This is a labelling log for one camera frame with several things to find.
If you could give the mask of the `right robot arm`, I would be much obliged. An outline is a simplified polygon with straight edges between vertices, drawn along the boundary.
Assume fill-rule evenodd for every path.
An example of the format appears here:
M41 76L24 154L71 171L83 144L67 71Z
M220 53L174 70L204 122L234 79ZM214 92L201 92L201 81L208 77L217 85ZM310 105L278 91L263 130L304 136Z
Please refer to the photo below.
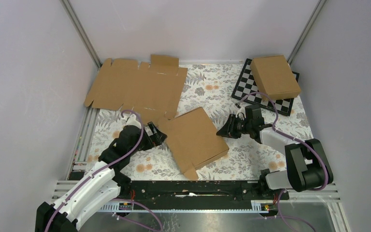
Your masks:
M243 134L273 148L285 156L286 170L262 174L258 193L270 199L279 189L322 190L333 181L333 173L322 144L317 139L302 141L266 124L257 105L249 105L243 111L230 114L218 136L239 139Z

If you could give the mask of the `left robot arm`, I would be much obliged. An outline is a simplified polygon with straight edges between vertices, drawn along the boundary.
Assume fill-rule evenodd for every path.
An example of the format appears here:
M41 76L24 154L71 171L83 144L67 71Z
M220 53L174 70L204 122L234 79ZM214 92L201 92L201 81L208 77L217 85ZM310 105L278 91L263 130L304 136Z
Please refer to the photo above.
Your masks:
M132 210L133 199L146 196L145 184L133 184L121 170L130 157L162 145L167 135L152 122L126 125L88 173L54 203L43 202L37 209L35 231L77 232L110 200L117 199L118 212Z

